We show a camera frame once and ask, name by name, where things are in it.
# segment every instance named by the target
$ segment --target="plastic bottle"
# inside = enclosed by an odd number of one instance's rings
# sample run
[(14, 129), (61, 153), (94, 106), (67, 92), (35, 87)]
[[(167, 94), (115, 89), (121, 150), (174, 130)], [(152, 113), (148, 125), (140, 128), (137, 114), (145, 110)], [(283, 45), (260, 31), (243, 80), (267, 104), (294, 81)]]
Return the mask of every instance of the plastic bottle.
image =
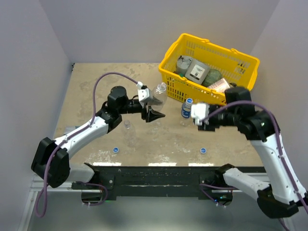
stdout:
[(122, 133), (124, 144), (128, 147), (134, 147), (137, 143), (136, 130), (129, 120), (123, 122)]
[(191, 98), (188, 98), (186, 102), (182, 104), (182, 120), (180, 121), (182, 126), (188, 126), (189, 124), (193, 123), (192, 120), (190, 120), (191, 117), (191, 109), (192, 109), (192, 103), (193, 100)]
[(160, 105), (151, 105), (153, 110), (160, 112), (163, 109), (164, 104), (167, 101), (167, 84), (162, 82), (160, 84), (157, 85), (157, 87), (155, 87), (152, 90), (152, 94), (153, 94), (153, 98), (158, 99), (159, 101), (161, 101), (162, 103)]

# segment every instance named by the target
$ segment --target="yellow basket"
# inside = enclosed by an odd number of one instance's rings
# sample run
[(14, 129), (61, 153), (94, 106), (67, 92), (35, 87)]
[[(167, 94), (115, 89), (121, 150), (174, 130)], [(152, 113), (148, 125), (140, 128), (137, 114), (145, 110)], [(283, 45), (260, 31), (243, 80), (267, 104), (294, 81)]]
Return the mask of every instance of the yellow basket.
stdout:
[(216, 92), (180, 77), (176, 70), (180, 55), (191, 56), (219, 70), (229, 83), (236, 83), (251, 90), (256, 82), (259, 59), (236, 49), (226, 49), (189, 34), (181, 34), (165, 54), (159, 65), (163, 82), (167, 83), (168, 96), (184, 102), (187, 98), (213, 104), (226, 104), (224, 93)]

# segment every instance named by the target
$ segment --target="wooden table surface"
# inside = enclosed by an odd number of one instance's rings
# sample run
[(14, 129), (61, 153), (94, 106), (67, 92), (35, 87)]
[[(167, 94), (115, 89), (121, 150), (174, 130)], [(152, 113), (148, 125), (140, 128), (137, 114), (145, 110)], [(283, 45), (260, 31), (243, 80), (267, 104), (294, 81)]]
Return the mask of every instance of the wooden table surface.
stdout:
[[(92, 116), (92, 90), (95, 81), (106, 72), (116, 71), (141, 81), (151, 89), (161, 82), (158, 64), (75, 64), (65, 101), (57, 125), (56, 137), (62, 136), (67, 126), (80, 126)], [(110, 75), (103, 78), (96, 90), (96, 107), (101, 108), (114, 86), (127, 89), (128, 97), (137, 94), (134, 83)], [(180, 125), (181, 102), (168, 98), (159, 122), (145, 123), (140, 114), (122, 115), (136, 128), (138, 143), (127, 147), (123, 143), (121, 123), (109, 134), (100, 137), (73, 158), (75, 163), (111, 164), (122, 166), (147, 166), (149, 163), (176, 163), (177, 166), (207, 165), (262, 166), (254, 148), (237, 128), (220, 128), (216, 132), (199, 132), (196, 126)], [(119, 153), (112, 152), (114, 147)], [(200, 154), (200, 148), (206, 154)]]

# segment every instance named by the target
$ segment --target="white and black robotic arm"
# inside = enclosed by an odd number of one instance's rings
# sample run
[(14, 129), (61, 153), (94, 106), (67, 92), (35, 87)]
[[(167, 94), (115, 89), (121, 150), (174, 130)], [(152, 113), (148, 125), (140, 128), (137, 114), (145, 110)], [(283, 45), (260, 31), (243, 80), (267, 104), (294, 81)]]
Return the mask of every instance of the white and black robotic arm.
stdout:
[[(235, 101), (251, 101), (249, 91), (242, 87), (226, 90), (225, 94), (227, 104)], [(270, 218), (290, 217), (298, 212), (298, 206), (306, 206), (307, 191), (291, 166), (280, 132), (282, 155), (279, 153), (274, 125), (269, 114), (265, 111), (256, 111), (254, 105), (245, 104), (230, 107), (206, 119), (219, 108), (219, 105), (207, 103), (193, 105), (191, 116), (194, 124), (203, 131), (215, 131), (220, 126), (236, 126), (250, 140), (260, 156), (270, 183), (256, 180), (230, 164), (217, 169), (217, 181), (250, 195), (257, 201), (263, 213)]]
[(162, 102), (152, 96), (147, 86), (138, 82), (137, 87), (138, 95), (132, 99), (128, 99), (124, 87), (113, 87), (102, 108), (87, 123), (54, 140), (48, 137), (42, 139), (31, 169), (44, 178), (49, 157), (58, 146), (61, 146), (50, 164), (47, 177), (48, 185), (56, 188), (65, 181), (89, 182), (95, 174), (93, 169), (86, 164), (78, 165), (69, 162), (80, 149), (116, 128), (122, 122), (122, 114), (140, 113), (145, 122), (165, 117), (164, 114), (153, 110), (150, 106), (159, 105)]

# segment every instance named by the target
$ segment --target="empty bottle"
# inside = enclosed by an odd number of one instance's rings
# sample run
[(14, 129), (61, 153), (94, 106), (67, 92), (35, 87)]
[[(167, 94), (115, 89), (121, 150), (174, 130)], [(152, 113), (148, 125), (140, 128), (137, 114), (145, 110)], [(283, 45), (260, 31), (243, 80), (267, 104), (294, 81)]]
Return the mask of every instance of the empty bottle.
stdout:
[(167, 101), (167, 84), (162, 82), (152, 90), (154, 102), (150, 104), (153, 110), (160, 112)]
[(128, 147), (134, 147), (137, 143), (136, 130), (129, 120), (123, 122), (122, 133), (124, 144)]
[(182, 120), (180, 121), (180, 124), (182, 126), (186, 127), (192, 123), (192, 120), (190, 119), (192, 104), (193, 104), (192, 102), (193, 100), (191, 98), (188, 98), (186, 102), (182, 104), (182, 111), (181, 111)]

